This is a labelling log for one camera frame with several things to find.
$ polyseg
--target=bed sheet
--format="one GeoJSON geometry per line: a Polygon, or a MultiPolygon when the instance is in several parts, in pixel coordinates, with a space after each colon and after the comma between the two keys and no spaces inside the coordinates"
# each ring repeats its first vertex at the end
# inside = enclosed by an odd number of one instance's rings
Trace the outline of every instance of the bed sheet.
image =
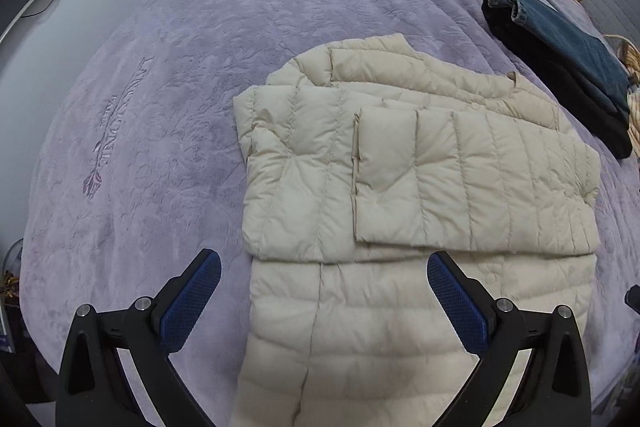
{"type": "MultiPolygon", "coordinates": [[[[225,426],[249,324],[245,174],[232,98],[313,46],[396,32],[441,60],[480,73],[517,69],[543,87],[492,37],[480,5],[145,0],[78,78],[34,172],[20,301],[52,367],[60,365],[78,305],[128,307],[137,296],[154,295],[200,248],[213,248],[222,258],[222,281],[172,361],[203,409],[225,426]]],[[[603,165],[596,204],[602,245],[585,334],[598,395],[631,357],[639,329],[623,296],[640,280],[640,183],[635,159],[615,161],[572,121],[603,165]]]]}

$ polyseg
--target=bed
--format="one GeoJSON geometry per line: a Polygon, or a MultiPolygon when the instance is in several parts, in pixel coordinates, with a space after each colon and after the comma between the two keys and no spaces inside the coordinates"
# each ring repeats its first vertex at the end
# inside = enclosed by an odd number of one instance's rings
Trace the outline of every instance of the bed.
{"type": "MultiPolygon", "coordinates": [[[[59,367],[80,304],[128,307],[212,248],[222,281],[172,361],[225,426],[249,326],[245,165],[232,98],[313,46],[396,32],[446,62],[479,73],[518,70],[546,90],[491,35],[481,1],[145,0],[78,78],[34,172],[20,301],[46,360],[59,367]]],[[[574,1],[556,1],[598,35],[574,1]]],[[[570,118],[602,162],[601,245],[583,336],[597,403],[630,363],[640,330],[623,302],[640,282],[640,181],[635,157],[618,162],[570,118]]],[[[158,421],[129,372],[143,411],[158,421]]]]}

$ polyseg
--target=black cable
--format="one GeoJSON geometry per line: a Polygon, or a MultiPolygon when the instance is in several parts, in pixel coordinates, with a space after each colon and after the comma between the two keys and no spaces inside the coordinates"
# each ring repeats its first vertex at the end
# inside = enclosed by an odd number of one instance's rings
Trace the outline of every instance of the black cable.
{"type": "Polygon", "coordinates": [[[55,0],[50,0],[49,4],[47,4],[42,10],[40,10],[39,12],[36,13],[31,13],[29,15],[20,15],[20,19],[28,19],[29,17],[35,17],[36,15],[40,15],[41,13],[45,12],[47,10],[47,8],[49,8],[49,6],[51,6],[51,3],[53,3],[53,1],[55,0]]]}

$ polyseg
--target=down jacket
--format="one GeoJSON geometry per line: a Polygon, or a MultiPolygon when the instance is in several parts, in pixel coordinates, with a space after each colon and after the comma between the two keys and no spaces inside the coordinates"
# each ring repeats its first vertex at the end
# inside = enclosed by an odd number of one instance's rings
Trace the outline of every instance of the down jacket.
{"type": "Polygon", "coordinates": [[[524,77],[402,35],[348,40],[292,59],[234,110],[255,258],[233,427],[432,425],[477,361],[426,281],[435,250],[496,298],[565,303],[584,327],[599,158],[524,77]]]}

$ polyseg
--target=black fabric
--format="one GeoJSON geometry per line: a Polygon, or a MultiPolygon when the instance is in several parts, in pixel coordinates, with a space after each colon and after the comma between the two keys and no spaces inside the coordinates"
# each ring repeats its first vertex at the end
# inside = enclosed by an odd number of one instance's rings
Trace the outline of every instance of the black fabric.
{"type": "Polygon", "coordinates": [[[580,71],[572,69],[558,52],[511,20],[511,10],[489,8],[482,1],[482,13],[491,32],[516,54],[554,94],[558,102],[580,121],[618,159],[627,158],[632,151],[627,125],[613,117],[588,96],[581,86],[580,71]]]}

